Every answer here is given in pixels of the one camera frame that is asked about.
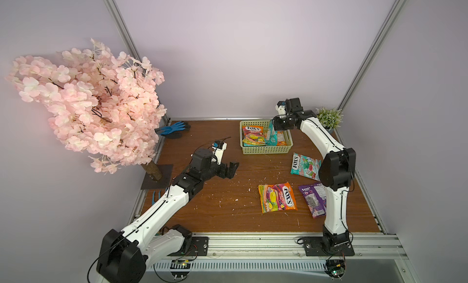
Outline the red Fox's candy bag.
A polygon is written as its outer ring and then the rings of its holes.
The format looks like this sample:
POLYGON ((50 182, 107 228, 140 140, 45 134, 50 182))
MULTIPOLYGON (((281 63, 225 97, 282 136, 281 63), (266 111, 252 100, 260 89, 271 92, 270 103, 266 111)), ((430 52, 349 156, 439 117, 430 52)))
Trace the red Fox's candy bag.
POLYGON ((243 146, 265 146, 266 138, 262 126, 242 126, 243 146))

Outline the yellow pink Fox's candy bag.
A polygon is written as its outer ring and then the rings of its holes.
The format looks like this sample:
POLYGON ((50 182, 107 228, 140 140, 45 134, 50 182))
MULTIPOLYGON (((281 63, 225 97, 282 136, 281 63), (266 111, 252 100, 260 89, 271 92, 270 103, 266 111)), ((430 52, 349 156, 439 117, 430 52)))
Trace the yellow pink Fox's candy bag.
POLYGON ((264 184, 258 186, 262 213, 295 211, 297 202, 290 183, 264 184))

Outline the orange candy bag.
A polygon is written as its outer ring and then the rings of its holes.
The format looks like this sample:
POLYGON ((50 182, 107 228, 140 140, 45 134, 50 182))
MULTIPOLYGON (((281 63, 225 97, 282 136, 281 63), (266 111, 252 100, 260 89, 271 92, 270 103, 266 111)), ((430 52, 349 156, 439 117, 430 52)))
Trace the orange candy bag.
POLYGON ((277 137, 277 146, 287 146, 288 143, 285 138, 285 131, 277 131, 276 132, 276 137, 277 137))

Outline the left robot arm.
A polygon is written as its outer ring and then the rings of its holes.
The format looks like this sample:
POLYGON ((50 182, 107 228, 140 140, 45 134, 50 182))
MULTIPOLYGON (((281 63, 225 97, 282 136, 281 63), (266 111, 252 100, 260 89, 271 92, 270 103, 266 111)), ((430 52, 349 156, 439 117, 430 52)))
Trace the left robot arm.
POLYGON ((163 196, 142 216, 120 231, 110 230, 102 239, 96 267, 98 283, 138 283, 146 270, 171 254, 189 254, 192 232, 175 225, 163 235, 171 217, 186 206, 214 177, 232 179, 238 162, 223 163, 225 147, 201 148, 188 168, 175 177, 163 196))

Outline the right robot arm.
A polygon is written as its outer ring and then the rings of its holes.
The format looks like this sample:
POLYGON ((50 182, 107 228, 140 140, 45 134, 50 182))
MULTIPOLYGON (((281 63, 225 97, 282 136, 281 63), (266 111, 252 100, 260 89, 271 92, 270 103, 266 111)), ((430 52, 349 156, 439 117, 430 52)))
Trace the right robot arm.
POLYGON ((325 187, 327 202, 323 239, 328 248, 350 245, 347 224, 347 197, 354 180, 356 152, 335 140, 320 123, 316 114, 304 110, 299 98, 279 101, 273 118, 274 129, 300 129, 323 157, 319 179, 325 187))

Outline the green plastic basket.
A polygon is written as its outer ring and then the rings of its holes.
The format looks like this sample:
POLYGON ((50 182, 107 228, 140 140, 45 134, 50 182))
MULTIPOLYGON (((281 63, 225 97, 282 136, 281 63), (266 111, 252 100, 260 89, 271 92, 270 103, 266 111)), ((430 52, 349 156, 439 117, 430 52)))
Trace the green plastic basket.
POLYGON ((271 119, 256 119, 256 120, 241 120, 240 127, 240 146, 243 150, 244 155, 255 155, 255 154, 287 154, 293 147, 294 142, 291 136, 290 130, 283 132, 286 145, 282 146, 247 146, 244 142, 244 126, 259 126, 263 128, 263 132, 266 134, 269 129, 269 123, 271 119))

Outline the small potted green plant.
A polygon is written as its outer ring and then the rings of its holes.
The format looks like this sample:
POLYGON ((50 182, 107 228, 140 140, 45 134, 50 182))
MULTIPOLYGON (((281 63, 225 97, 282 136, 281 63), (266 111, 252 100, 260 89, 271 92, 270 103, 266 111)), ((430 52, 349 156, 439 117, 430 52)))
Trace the small potted green plant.
POLYGON ((342 123, 343 114, 341 109, 327 109, 322 107, 317 109, 316 114, 322 126, 329 131, 340 127, 342 123))

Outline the blue black work glove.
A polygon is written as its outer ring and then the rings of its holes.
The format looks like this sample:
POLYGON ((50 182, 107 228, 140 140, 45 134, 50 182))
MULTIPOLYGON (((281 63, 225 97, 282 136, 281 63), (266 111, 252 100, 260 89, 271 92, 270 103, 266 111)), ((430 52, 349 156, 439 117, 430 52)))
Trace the blue black work glove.
POLYGON ((180 139, 184 131, 189 131, 191 125, 186 121, 178 121, 170 126, 164 126, 155 130, 155 133, 167 139, 180 139))

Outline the teal Fox's candy bag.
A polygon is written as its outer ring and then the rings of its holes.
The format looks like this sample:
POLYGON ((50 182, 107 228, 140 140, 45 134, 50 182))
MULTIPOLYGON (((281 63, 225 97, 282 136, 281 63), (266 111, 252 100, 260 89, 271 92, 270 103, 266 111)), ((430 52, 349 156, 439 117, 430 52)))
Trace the teal Fox's candy bag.
POLYGON ((291 174, 319 181, 319 169, 322 161, 294 153, 292 157, 291 174))

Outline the blue yellow garden fork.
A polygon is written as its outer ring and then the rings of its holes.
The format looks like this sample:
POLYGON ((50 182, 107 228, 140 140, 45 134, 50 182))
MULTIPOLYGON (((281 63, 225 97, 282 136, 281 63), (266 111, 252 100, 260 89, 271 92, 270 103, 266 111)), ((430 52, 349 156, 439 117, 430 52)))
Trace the blue yellow garden fork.
POLYGON ((162 196, 162 191, 161 190, 155 190, 152 193, 152 199, 151 199, 151 206, 153 206, 162 196))

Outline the purple candy bag right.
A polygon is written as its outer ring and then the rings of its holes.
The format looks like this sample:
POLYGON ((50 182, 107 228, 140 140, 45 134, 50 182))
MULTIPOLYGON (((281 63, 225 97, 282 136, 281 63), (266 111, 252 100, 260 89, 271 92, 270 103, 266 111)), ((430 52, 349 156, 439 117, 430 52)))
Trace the purple candy bag right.
POLYGON ((321 183, 300 185, 299 191, 305 198, 313 218, 326 215, 326 193, 321 183))

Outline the left controller board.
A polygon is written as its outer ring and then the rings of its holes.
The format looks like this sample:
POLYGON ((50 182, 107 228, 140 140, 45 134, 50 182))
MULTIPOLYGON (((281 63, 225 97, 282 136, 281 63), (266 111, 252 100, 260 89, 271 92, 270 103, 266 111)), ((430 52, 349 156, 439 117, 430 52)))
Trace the left controller board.
POLYGON ((169 267, 169 272, 173 277, 173 281, 179 282, 185 280, 191 272, 191 266, 192 262, 189 260, 172 260, 169 267))

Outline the controller board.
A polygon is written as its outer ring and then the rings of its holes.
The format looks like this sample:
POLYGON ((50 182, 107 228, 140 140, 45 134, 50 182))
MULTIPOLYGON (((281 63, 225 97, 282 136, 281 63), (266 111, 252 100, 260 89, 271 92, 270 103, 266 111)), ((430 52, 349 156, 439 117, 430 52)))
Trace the controller board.
POLYGON ((325 261, 325 273, 332 279, 341 279, 346 273, 344 259, 329 259, 325 261))
POLYGON ((172 260, 169 267, 169 272, 173 277, 173 281, 179 282, 185 280, 191 272, 191 266, 192 262, 189 260, 172 260))

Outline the pink artificial blossom tree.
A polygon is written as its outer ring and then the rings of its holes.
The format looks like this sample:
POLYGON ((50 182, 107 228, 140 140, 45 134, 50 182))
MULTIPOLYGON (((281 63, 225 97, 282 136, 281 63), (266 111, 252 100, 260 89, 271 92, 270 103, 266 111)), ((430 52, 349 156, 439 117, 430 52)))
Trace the pink artificial blossom tree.
POLYGON ((163 72, 144 57, 113 55, 94 40, 92 49, 62 52, 56 65, 39 56, 18 57, 7 76, 25 102, 38 102, 67 150, 88 152, 97 173, 139 165, 158 173, 154 163, 157 129, 166 114, 156 92, 163 72))

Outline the right controller board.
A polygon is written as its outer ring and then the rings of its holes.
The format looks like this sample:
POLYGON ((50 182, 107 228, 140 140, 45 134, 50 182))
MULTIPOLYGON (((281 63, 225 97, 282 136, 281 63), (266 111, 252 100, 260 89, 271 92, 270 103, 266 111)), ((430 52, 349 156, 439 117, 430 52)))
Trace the right controller board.
POLYGON ((346 273, 344 259, 329 259, 325 261, 325 273, 332 279, 341 279, 346 273))

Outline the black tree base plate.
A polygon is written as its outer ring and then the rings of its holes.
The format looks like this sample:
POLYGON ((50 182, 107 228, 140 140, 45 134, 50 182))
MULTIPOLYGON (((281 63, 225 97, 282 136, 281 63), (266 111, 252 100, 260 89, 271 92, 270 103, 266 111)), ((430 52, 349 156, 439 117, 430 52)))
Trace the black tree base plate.
POLYGON ((163 164, 157 166, 161 171, 160 179, 151 178, 151 175, 145 173, 145 177, 141 184, 141 190, 162 190, 169 187, 171 183, 171 175, 173 172, 173 164, 163 164))

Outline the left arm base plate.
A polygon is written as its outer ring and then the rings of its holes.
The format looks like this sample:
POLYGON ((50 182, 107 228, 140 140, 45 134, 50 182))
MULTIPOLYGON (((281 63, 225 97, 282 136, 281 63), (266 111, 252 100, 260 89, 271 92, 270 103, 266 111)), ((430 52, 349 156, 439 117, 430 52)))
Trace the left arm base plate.
POLYGON ((196 236, 192 237, 190 241, 185 240, 181 249, 178 252, 172 253, 170 257, 205 257, 208 254, 209 237, 196 236))

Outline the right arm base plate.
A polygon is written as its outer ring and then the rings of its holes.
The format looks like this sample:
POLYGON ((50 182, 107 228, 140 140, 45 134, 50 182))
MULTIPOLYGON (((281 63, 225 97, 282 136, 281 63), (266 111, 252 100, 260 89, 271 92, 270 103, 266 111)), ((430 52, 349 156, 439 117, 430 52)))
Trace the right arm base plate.
POLYGON ((300 237, 296 243, 303 247, 306 256, 354 256, 355 251, 350 241, 334 244, 332 239, 327 237, 300 237))

